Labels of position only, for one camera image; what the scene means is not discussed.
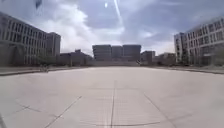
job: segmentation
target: ground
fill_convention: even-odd
[[[5,76],[0,114],[7,128],[223,128],[223,78],[142,67]]]

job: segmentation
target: blue sky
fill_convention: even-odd
[[[224,14],[223,0],[5,0],[0,11],[62,36],[61,52],[93,44],[141,44],[174,52],[173,35]]]

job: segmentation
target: window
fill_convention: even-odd
[[[217,41],[223,40],[223,33],[222,33],[222,31],[217,32],[216,33],[216,37],[217,37]]]
[[[215,34],[212,34],[212,36],[213,36],[213,41],[216,42]]]
[[[28,44],[28,37],[26,37],[26,44]]]
[[[20,34],[17,34],[17,41],[16,42],[21,42],[21,40],[22,40],[22,37],[21,37],[21,35]]]
[[[198,46],[198,40],[197,39],[195,40],[195,42],[196,42],[196,45]]]
[[[4,40],[5,32],[2,31],[2,40]]]
[[[209,32],[213,32],[213,31],[214,31],[214,26],[213,26],[213,24],[209,24],[208,28],[209,28]]]
[[[25,44],[25,40],[26,40],[26,37],[25,37],[25,36],[23,36],[23,44]]]
[[[24,28],[24,26],[22,25],[22,26],[21,26],[21,33],[23,33],[23,28]]]
[[[205,36],[205,37],[204,37],[204,43],[205,43],[205,44],[208,44],[208,43],[209,43],[208,36]]]
[[[16,34],[14,34],[13,42],[16,42]]]
[[[210,35],[210,41],[211,41],[211,43],[213,43],[213,36],[212,35]]]
[[[24,32],[23,33],[27,34],[27,27],[26,26],[24,27]]]
[[[203,42],[203,37],[202,37],[202,38],[200,38],[200,39],[198,39],[198,42],[199,42],[199,45],[204,44],[204,42]]]
[[[9,40],[9,32],[6,34],[6,40]]]

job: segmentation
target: paved plaza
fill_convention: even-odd
[[[5,76],[0,114],[6,128],[223,128],[224,76],[142,67]]]

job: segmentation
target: distant building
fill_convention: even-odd
[[[224,46],[224,17],[211,19],[191,30],[175,35],[175,49],[177,61],[181,60],[181,47],[183,43],[187,45],[187,58],[189,64],[209,65],[215,59],[214,53]]]
[[[173,66],[176,64],[175,53],[163,53],[156,57],[157,65]]]
[[[48,34],[2,12],[0,12],[0,44],[5,45],[5,48],[8,48],[5,52],[8,51],[7,54],[10,54],[5,56],[10,57],[7,58],[9,63],[5,66],[37,65],[47,54],[60,53],[59,35]]]
[[[179,33],[174,36],[175,40],[175,54],[176,63],[181,65],[188,64],[188,53],[187,53],[187,37],[184,33]]]
[[[96,61],[140,61],[141,45],[94,45],[93,54]]]
[[[61,53],[57,57],[58,65],[67,65],[67,66],[88,66],[91,65],[93,58],[90,55],[87,55],[81,50],[75,50],[71,53]]]
[[[93,54],[96,61],[111,61],[111,45],[93,45]]]
[[[123,60],[140,61],[141,45],[123,45]]]
[[[155,58],[155,51],[144,51],[141,53],[141,63],[143,65],[153,65]]]
[[[122,46],[112,46],[112,60],[119,61],[123,57],[123,47]]]

